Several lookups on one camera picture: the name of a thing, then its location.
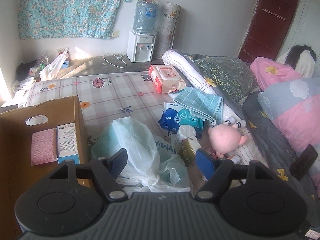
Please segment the dark red door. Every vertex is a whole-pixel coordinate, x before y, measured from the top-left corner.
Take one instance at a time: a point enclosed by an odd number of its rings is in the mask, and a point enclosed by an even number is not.
[[[288,32],[298,0],[259,0],[239,58],[253,62],[256,57],[275,60]]]

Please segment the pink scrubbing pad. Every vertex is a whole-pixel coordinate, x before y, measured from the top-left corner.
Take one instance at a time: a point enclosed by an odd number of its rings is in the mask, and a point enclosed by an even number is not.
[[[31,142],[31,165],[55,162],[57,159],[57,129],[34,133]]]

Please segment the teal plaid cloth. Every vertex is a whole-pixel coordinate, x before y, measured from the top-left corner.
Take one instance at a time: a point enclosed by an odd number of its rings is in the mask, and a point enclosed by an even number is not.
[[[190,114],[217,124],[223,123],[223,98],[217,95],[206,94],[196,88],[186,87],[173,99],[173,101],[185,109]]]

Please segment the power cord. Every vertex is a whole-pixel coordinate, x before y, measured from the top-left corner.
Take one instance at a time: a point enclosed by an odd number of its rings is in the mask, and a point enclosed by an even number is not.
[[[117,60],[121,60],[121,61],[124,63],[124,67],[117,66],[117,65],[113,65],[111,62],[107,61],[107,60],[104,58],[105,55],[107,55],[107,54],[111,54],[111,55],[115,56],[115,57],[117,58]],[[108,53],[106,53],[105,55],[103,55],[103,59],[104,59],[106,62],[108,62],[109,64],[111,64],[111,65],[113,65],[113,66],[115,66],[115,67],[118,67],[118,68],[125,68],[125,67],[127,66],[127,63],[126,63],[123,59],[121,59],[123,56],[125,56],[125,55],[127,55],[127,54],[124,54],[124,55],[122,55],[121,57],[117,57],[116,55],[108,52]]]

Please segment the box handle hole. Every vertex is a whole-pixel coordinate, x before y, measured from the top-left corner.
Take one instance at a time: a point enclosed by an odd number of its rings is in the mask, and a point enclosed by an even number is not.
[[[26,119],[26,124],[29,126],[46,123],[48,122],[48,118],[45,115],[37,115]]]

